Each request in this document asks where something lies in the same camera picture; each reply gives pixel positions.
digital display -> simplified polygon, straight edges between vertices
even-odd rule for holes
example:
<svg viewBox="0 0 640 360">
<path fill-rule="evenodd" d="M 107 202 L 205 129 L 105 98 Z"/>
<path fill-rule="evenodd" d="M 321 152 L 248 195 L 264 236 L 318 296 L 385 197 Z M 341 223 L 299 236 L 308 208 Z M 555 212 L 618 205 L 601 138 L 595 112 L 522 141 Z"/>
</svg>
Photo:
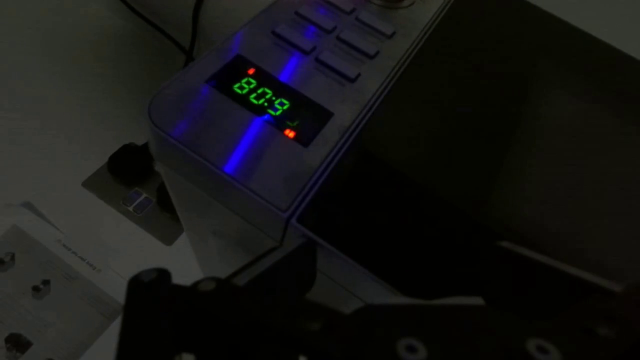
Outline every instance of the digital display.
<svg viewBox="0 0 640 360">
<path fill-rule="evenodd" d="M 333 115 L 243 55 L 224 63 L 207 83 L 302 145 L 309 145 Z"/>
</svg>

black knob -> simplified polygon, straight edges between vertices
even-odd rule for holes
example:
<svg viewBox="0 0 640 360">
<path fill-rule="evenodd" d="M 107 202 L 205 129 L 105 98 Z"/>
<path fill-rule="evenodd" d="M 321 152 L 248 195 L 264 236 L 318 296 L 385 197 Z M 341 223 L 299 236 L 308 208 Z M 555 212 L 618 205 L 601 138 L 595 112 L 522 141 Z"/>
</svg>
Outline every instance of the black knob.
<svg viewBox="0 0 640 360">
<path fill-rule="evenodd" d="M 111 174 L 123 185 L 138 185 L 151 178 L 153 155 L 147 144 L 123 144 L 105 162 L 107 174 Z"/>
<path fill-rule="evenodd" d="M 173 205 L 173 199 L 172 199 L 172 195 L 167 193 L 167 188 L 166 188 L 163 181 L 160 181 L 160 185 L 158 185 L 158 189 L 155 189 L 155 202 L 158 202 L 158 205 L 160 205 L 163 212 L 178 216 L 175 205 Z"/>
</svg>

black cable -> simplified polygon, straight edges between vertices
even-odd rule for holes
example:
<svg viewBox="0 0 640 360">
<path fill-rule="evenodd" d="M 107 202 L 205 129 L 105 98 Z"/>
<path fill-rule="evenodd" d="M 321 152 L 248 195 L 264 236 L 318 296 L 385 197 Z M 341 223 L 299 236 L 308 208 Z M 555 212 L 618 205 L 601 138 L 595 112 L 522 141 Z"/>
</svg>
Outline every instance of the black cable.
<svg viewBox="0 0 640 360">
<path fill-rule="evenodd" d="M 160 23 L 150 20 L 143 12 L 140 12 L 135 6 L 132 6 L 128 0 L 122 0 L 122 3 L 135 13 L 142 21 L 151 26 L 155 31 L 160 31 L 166 40 L 169 40 L 181 54 L 183 54 L 183 66 L 193 59 L 195 44 L 198 44 L 198 30 L 199 30 L 199 12 L 203 0 L 195 0 L 193 9 L 191 9 L 191 37 L 189 44 L 183 45 L 179 40 L 175 40 L 167 30 L 163 30 Z"/>
</svg>

control panel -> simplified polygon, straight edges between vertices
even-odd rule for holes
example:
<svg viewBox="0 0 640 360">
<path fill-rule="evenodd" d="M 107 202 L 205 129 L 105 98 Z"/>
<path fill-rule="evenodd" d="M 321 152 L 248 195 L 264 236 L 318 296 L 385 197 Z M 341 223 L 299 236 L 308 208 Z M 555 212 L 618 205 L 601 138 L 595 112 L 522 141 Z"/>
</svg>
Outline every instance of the control panel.
<svg viewBox="0 0 640 360">
<path fill-rule="evenodd" d="M 153 98 L 153 148 L 172 154 L 160 160 L 289 212 L 447 3 L 276 0 Z"/>
</svg>

red indicator light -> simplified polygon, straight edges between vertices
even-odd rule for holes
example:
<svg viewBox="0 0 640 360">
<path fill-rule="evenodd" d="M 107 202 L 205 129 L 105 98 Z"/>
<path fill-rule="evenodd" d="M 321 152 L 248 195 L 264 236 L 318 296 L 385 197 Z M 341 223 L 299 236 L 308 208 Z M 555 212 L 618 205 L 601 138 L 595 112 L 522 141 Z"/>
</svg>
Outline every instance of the red indicator light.
<svg viewBox="0 0 640 360">
<path fill-rule="evenodd" d="M 297 132 L 294 127 L 283 127 L 283 138 L 294 140 L 297 135 Z"/>
</svg>

